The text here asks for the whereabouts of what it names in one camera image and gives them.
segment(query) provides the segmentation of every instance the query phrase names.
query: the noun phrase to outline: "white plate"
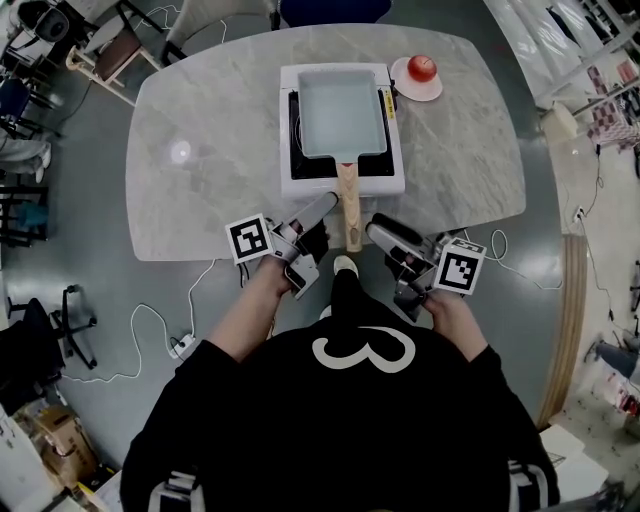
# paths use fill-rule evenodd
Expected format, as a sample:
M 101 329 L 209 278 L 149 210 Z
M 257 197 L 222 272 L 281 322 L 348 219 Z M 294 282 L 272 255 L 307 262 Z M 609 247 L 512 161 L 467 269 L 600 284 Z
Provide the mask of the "white plate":
M 409 75 L 407 64 L 410 57 L 401 57 L 391 66 L 391 78 L 395 80 L 395 87 L 400 94 L 416 101 L 435 100 L 442 94 L 442 81 L 436 74 L 429 82 L 416 82 Z

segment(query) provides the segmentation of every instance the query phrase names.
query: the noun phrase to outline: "cardboard box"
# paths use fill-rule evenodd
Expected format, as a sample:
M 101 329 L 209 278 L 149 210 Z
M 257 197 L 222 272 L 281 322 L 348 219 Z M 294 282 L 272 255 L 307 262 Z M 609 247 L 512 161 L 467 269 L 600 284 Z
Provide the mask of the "cardboard box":
M 51 406 L 34 419 L 47 441 L 40 456 L 60 483 L 73 489 L 90 477 L 98 461 L 78 418 L 66 407 Z

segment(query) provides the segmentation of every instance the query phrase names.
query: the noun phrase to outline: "white number 3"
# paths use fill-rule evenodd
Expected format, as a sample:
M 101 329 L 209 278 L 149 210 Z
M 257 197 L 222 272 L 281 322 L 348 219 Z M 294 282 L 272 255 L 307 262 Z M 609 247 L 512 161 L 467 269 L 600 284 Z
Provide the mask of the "white number 3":
M 404 355 L 397 361 L 387 361 L 384 357 L 376 354 L 367 343 L 355 354 L 346 357 L 333 357 L 324 351 L 327 343 L 329 343 L 327 338 L 318 338 L 312 343 L 311 349 L 313 350 L 313 355 L 316 356 L 318 362 L 332 370 L 346 370 L 365 359 L 369 359 L 378 370 L 382 370 L 385 373 L 397 373 L 404 370 L 411 364 L 411 361 L 413 361 L 416 355 L 416 346 L 413 340 L 406 334 L 389 327 L 360 327 L 360 329 L 374 329 L 393 336 L 404 345 Z

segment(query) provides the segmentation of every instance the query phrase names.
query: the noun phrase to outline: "marble tabletop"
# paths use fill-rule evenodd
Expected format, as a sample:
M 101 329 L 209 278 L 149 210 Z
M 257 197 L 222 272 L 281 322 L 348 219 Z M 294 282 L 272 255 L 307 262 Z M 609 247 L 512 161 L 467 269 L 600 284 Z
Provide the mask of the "marble tabletop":
M 428 103 L 398 97 L 406 192 L 363 198 L 363 222 L 379 211 L 429 234 L 522 213 L 516 135 L 472 43 L 393 25 L 284 29 L 224 43 L 144 82 L 127 150 L 127 210 L 136 256 L 228 258 L 225 224 L 259 212 L 284 220 L 308 202 L 280 195 L 281 66 L 391 66 L 415 54 L 436 61 L 444 92 Z M 188 152 L 181 150 L 184 141 Z M 326 221 L 331 246 L 344 246 L 340 206 Z

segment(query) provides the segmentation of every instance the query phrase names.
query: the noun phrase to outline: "red apple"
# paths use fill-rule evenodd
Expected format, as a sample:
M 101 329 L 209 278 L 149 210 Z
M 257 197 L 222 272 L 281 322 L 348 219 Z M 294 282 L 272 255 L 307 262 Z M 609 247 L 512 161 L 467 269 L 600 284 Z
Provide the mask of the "red apple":
M 429 82 L 436 76 L 438 68 L 433 59 L 426 57 L 425 55 L 416 55 L 409 59 L 407 64 L 409 70 L 409 76 L 416 82 Z

